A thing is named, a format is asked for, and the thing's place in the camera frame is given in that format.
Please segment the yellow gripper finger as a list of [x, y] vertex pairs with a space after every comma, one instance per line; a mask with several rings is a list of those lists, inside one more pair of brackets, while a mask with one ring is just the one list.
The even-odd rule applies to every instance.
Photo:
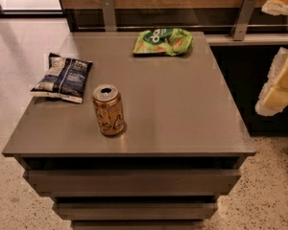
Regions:
[[270, 15], [288, 15], [288, 0], [267, 0], [261, 10]]
[[261, 116], [274, 116], [288, 105], [288, 49], [281, 47], [275, 55], [255, 105]]

